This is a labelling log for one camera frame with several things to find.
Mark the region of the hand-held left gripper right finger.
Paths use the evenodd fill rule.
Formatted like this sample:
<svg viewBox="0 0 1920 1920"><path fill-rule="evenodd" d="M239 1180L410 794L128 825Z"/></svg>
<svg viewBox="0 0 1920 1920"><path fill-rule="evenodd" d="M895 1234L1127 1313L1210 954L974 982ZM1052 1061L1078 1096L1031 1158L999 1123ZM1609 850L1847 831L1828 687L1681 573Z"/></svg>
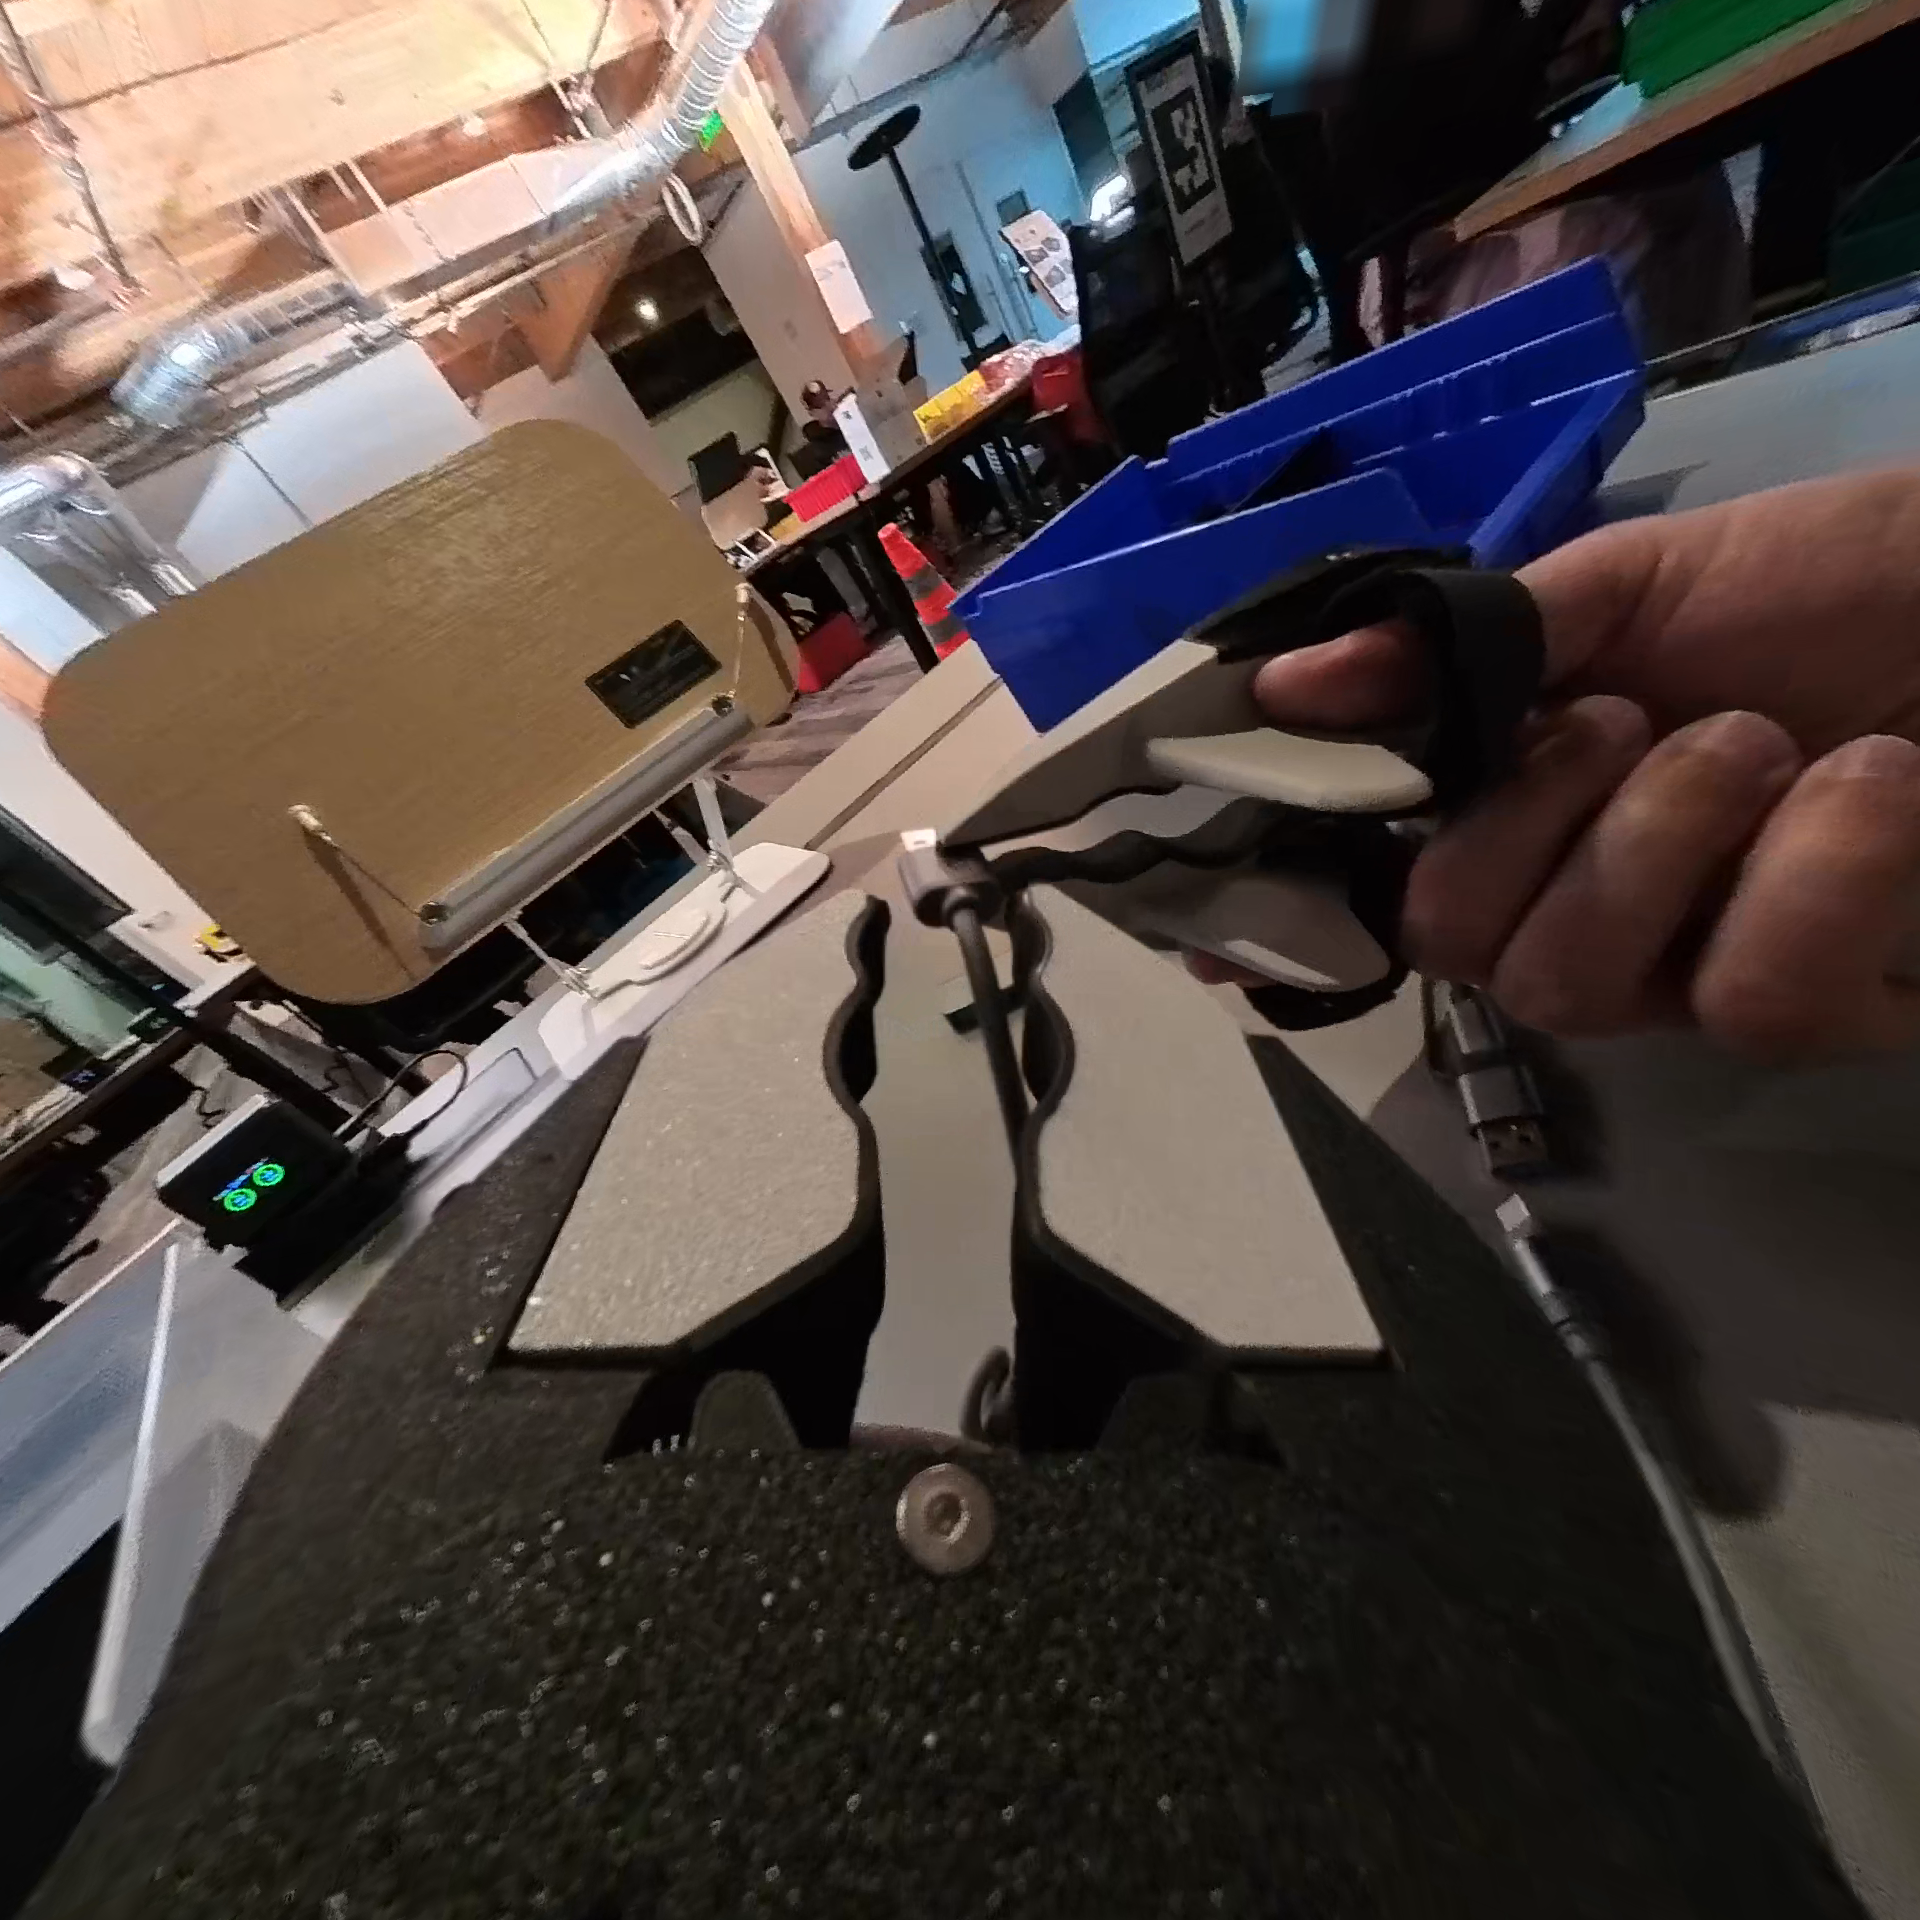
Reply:
<svg viewBox="0 0 1920 1920"><path fill-rule="evenodd" d="M1035 1238L1228 1362L1383 1346L1248 1035L1180 965L1053 884L1020 901Z"/></svg>

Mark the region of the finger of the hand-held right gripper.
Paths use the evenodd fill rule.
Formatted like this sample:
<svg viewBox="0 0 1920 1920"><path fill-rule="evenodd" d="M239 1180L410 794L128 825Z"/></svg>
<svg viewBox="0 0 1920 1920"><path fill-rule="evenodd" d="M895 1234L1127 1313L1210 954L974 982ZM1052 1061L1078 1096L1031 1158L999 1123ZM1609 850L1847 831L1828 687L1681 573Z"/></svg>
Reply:
<svg viewBox="0 0 1920 1920"><path fill-rule="evenodd" d="M1255 996L1395 996L1412 848L1361 819L1208 819L1098 829L1086 846L987 859L1002 893L1053 888L1150 949L1205 954Z"/></svg>
<svg viewBox="0 0 1920 1920"><path fill-rule="evenodd" d="M1395 821L1437 803L1409 751L1271 723L1255 697L1263 669L1195 639L1171 643L1034 741L933 843L985 850L1180 789L1333 819Z"/></svg>

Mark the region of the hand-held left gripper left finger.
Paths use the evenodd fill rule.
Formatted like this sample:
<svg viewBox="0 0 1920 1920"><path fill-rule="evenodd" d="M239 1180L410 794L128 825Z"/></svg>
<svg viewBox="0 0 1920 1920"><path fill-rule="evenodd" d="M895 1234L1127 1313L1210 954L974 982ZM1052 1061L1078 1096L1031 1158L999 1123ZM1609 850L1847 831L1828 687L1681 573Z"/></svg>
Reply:
<svg viewBox="0 0 1920 1920"><path fill-rule="evenodd" d="M886 1294L873 1015L892 909L857 888L645 1037L508 1337L515 1361L685 1361L845 1276Z"/></svg>

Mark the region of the dark grey usb adapter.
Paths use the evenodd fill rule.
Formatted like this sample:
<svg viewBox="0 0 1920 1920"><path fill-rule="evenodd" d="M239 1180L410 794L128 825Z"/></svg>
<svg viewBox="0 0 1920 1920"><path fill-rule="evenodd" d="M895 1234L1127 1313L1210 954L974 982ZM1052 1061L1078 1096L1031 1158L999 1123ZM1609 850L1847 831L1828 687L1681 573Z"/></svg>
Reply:
<svg viewBox="0 0 1920 1920"><path fill-rule="evenodd" d="M1475 989L1419 981L1422 1059L1451 1092L1486 1177L1543 1180L1557 1167L1548 1111L1517 1031Z"/></svg>

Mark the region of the person's right hand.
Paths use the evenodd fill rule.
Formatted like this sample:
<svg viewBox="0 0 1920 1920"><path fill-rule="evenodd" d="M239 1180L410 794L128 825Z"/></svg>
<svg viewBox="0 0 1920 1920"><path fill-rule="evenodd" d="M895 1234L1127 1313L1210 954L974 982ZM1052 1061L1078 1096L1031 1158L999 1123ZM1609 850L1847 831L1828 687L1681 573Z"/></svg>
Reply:
<svg viewBox="0 0 1920 1920"><path fill-rule="evenodd" d="M1517 578L1542 703L1409 868L1409 968L1557 1041L1912 1048L1916 470L1600 527Z"/></svg>

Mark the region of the white stand base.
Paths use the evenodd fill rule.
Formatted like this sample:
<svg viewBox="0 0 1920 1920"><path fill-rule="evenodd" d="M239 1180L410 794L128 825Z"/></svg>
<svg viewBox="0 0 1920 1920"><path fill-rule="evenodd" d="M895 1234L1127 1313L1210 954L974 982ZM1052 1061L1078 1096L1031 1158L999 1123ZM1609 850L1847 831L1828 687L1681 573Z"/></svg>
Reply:
<svg viewBox="0 0 1920 1920"><path fill-rule="evenodd" d="M831 872L825 853L761 843L661 899L581 963L543 1006L534 1045L575 1079L612 1045L644 1039L698 986L809 901Z"/></svg>

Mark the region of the orange traffic cone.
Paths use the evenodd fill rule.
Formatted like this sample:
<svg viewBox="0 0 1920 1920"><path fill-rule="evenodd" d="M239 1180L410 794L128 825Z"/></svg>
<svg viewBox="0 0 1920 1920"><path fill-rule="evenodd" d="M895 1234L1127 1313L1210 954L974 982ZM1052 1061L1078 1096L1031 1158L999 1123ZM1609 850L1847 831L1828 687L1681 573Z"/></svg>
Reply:
<svg viewBox="0 0 1920 1920"><path fill-rule="evenodd" d="M881 523L876 538L906 590L932 655L946 660L968 647L972 637L955 611L955 595L932 558L897 523Z"/></svg>

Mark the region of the background work table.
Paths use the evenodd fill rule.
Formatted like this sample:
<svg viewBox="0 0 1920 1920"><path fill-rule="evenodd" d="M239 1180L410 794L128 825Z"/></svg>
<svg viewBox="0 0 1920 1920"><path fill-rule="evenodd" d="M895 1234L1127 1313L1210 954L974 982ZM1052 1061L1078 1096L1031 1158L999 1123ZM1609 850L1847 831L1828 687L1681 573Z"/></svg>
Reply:
<svg viewBox="0 0 1920 1920"><path fill-rule="evenodd" d="M1083 397L1080 352L1043 350L1016 379L992 389L965 418L940 427L910 449L899 465L863 481L820 516L784 531L742 567L740 578L772 598L777 573L799 558L840 553L869 590L878 628L906 645L919 673L932 673L943 655L922 616L919 598L887 558L884 527L897 523L895 508L904 508L918 486L933 486L958 465L981 459L985 485L1002 520L1012 527L1012 538L1031 538L1081 493L1070 427Z"/></svg>

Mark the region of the small charger with display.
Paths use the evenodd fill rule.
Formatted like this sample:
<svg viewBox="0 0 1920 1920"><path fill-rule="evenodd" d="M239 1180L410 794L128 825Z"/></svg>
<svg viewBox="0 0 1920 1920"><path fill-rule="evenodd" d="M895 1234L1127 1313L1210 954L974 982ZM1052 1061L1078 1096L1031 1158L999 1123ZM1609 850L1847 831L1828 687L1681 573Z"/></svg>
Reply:
<svg viewBox="0 0 1920 1920"><path fill-rule="evenodd" d="M358 1229L363 1171L329 1124L258 1095L153 1174L155 1201L205 1249L287 1301L305 1290Z"/></svg>

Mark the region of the gold board on stand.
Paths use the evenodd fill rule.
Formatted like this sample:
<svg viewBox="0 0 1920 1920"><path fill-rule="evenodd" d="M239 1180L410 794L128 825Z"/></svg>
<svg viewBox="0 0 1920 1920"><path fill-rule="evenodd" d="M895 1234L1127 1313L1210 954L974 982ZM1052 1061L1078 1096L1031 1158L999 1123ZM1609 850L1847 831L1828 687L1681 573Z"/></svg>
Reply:
<svg viewBox="0 0 1920 1920"><path fill-rule="evenodd" d="M104 637L49 757L277 989L399 996L793 703L786 623L535 418Z"/></svg>

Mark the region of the wooden table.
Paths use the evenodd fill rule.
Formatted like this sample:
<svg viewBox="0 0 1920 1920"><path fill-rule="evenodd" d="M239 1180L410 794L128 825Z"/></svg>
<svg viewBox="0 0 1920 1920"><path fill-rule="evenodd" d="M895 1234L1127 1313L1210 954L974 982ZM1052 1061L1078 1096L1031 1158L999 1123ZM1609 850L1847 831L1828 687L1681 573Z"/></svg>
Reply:
<svg viewBox="0 0 1920 1920"><path fill-rule="evenodd" d="M1522 222L1837 61L1776 84L1761 84L1761 79L1750 73L1734 75L1731 84L1714 87L1714 76L1708 75L1647 104L1634 89L1613 84L1592 108L1576 115L1566 131L1551 135L1542 151L1467 204L1451 220L1451 238L1470 242Z"/></svg>

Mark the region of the fiducial marker sign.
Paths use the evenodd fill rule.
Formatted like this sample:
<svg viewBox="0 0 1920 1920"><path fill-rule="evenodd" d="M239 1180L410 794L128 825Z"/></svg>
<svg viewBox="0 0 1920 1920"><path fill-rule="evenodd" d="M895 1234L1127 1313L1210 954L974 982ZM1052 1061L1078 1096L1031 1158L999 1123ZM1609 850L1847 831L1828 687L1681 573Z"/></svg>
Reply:
<svg viewBox="0 0 1920 1920"><path fill-rule="evenodd" d="M1163 38L1124 71L1126 96L1157 183L1171 253L1187 275L1233 238L1208 49L1197 29Z"/></svg>

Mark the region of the black floor lamp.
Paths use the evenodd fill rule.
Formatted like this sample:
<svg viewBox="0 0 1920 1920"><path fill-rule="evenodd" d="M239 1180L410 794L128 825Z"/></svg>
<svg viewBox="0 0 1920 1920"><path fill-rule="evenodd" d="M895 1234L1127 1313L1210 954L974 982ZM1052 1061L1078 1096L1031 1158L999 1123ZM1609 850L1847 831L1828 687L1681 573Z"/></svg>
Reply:
<svg viewBox="0 0 1920 1920"><path fill-rule="evenodd" d="M876 121L863 129L853 143L845 167L856 176L878 169L890 175L910 229L916 234L924 275L933 289L947 331L955 340L961 368L974 373L981 361L978 343L981 323L974 306L972 281L964 256L946 232L932 229L899 156L899 151L918 131L919 123L922 108L918 104L906 104Z"/></svg>

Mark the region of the green storage bin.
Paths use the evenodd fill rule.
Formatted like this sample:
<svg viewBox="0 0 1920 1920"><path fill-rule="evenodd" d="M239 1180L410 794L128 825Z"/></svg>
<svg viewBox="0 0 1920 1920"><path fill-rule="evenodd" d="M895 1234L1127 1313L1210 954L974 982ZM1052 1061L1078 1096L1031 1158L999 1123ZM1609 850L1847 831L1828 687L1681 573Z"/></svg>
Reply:
<svg viewBox="0 0 1920 1920"><path fill-rule="evenodd" d="M1624 29L1618 79L1644 104L1673 89L1783 84L1916 26L1916 2L1657 2Z"/></svg>

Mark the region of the silver air duct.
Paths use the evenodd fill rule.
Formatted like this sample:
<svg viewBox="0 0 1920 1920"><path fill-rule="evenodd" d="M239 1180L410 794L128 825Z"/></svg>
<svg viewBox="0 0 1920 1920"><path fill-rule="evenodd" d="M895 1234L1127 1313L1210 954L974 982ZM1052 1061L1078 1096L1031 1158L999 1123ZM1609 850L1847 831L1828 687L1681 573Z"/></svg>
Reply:
<svg viewBox="0 0 1920 1920"><path fill-rule="evenodd" d="M700 209L678 169L774 12L772 2L692 4L648 99L612 136L562 149L562 156L591 152L594 161L535 217L403 273L388 290L341 275L309 276L250 301L203 306L133 352L107 391L111 408L137 428L175 432L203 420L230 381L284 356L297 338L344 326L356 343L384 345L421 302L505 260L545 266L570 237L636 218L652 202L668 202L683 238L700 238Z"/></svg>

